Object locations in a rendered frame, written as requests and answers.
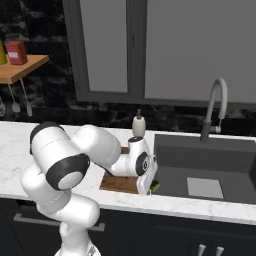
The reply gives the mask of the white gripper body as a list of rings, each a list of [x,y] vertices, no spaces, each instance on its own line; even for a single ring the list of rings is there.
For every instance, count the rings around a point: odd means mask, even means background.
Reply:
[[[157,169],[158,169],[157,162],[152,161],[150,163],[150,166],[149,166],[149,169],[147,170],[147,172],[143,176],[140,176],[137,179],[137,190],[140,195],[148,194],[148,192],[150,190],[150,186],[152,184],[152,181],[155,178]]]

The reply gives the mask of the green yellow sponge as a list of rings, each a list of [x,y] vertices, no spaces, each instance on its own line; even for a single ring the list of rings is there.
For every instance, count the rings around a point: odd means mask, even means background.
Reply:
[[[153,180],[150,185],[149,191],[155,192],[159,187],[160,187],[160,183],[157,180]]]

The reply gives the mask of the brown wooden cutting board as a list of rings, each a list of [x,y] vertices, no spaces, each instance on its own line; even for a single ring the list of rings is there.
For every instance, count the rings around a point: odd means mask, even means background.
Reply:
[[[100,188],[102,190],[137,194],[137,180],[140,176],[140,167],[137,164],[139,153],[131,147],[122,147],[117,162],[111,166],[103,166],[103,175]]]

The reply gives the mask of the white soap dispenser bottle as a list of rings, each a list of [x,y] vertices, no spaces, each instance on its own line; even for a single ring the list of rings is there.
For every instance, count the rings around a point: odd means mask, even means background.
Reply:
[[[132,132],[134,136],[141,136],[145,135],[146,131],[146,121],[145,118],[141,115],[141,110],[137,110],[136,116],[133,118],[132,122]]]

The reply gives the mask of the grey sink basin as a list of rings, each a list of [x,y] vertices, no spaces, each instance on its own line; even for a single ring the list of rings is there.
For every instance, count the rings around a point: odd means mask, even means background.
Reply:
[[[156,135],[157,195],[256,204],[256,141]]]

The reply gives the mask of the dark cupboard door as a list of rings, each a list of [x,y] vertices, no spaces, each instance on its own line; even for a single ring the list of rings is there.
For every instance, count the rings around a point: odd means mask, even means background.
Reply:
[[[120,256],[256,256],[256,226],[144,213],[115,217]]]

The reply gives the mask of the grey curved tap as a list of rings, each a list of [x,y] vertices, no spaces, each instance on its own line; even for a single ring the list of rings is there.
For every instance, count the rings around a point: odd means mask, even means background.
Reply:
[[[212,114],[213,114],[217,90],[220,90],[220,96],[221,96],[220,109],[219,109],[219,114],[218,114],[219,123],[217,126],[213,126],[212,125]],[[209,134],[211,132],[214,132],[217,134],[219,134],[221,132],[221,123],[222,123],[222,120],[226,116],[227,105],[228,105],[227,84],[223,78],[217,78],[212,85],[209,104],[208,104],[208,108],[207,108],[207,112],[206,112],[206,117],[203,120],[201,136],[200,136],[201,142],[206,142],[208,140]]]

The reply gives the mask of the dark drawer front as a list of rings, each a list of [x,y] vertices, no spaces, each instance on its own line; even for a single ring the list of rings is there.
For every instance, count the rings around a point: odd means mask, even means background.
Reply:
[[[3,211],[17,238],[24,256],[54,256],[59,250],[61,239],[59,226],[47,226],[16,222],[13,217],[21,213],[24,217],[51,220],[40,214],[31,201],[0,198],[0,211]],[[105,224],[104,232],[88,230],[92,242],[97,246],[102,256],[118,256],[115,228],[111,223],[108,210],[102,209],[98,222]]]

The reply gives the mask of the grey framed window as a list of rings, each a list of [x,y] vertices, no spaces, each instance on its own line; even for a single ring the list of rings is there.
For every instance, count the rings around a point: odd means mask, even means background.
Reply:
[[[256,0],[62,0],[78,100],[256,108]]]

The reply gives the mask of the hanging metal spatula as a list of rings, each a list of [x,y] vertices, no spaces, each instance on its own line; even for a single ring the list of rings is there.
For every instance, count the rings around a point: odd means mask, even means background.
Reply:
[[[29,117],[32,117],[33,116],[33,111],[32,111],[32,107],[28,101],[28,97],[27,97],[27,93],[26,93],[26,90],[25,90],[25,86],[24,86],[24,82],[23,82],[23,79],[20,78],[20,82],[21,82],[21,86],[22,86],[22,89],[23,89],[23,93],[24,93],[24,97],[25,97],[25,101],[26,101],[26,110],[27,110],[27,115]]]

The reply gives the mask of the hanging metal spoon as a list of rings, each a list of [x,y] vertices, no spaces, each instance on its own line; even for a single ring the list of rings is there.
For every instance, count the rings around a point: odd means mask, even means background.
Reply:
[[[8,88],[9,88],[9,91],[10,91],[10,94],[11,94],[11,97],[12,97],[12,101],[13,101],[13,103],[12,103],[12,110],[15,113],[19,113],[21,111],[21,108],[20,108],[19,104],[15,100],[15,97],[14,97],[13,92],[12,92],[11,85],[8,85]]]

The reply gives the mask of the red box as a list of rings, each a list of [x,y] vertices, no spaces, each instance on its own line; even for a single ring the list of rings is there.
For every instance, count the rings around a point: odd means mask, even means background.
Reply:
[[[5,44],[5,48],[12,65],[23,65],[28,62],[23,42],[10,41]]]

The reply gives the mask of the yellow bottle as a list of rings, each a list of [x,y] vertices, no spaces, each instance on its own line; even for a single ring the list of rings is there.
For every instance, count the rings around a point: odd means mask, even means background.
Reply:
[[[6,63],[7,63],[7,58],[6,58],[5,50],[3,47],[3,43],[0,39],[0,65],[4,65]]]

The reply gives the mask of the wooden wall shelf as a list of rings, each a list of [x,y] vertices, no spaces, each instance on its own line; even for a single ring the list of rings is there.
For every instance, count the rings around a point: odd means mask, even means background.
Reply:
[[[49,61],[48,55],[28,55],[28,62],[23,65],[12,65],[10,61],[0,65],[0,84],[14,84]]]

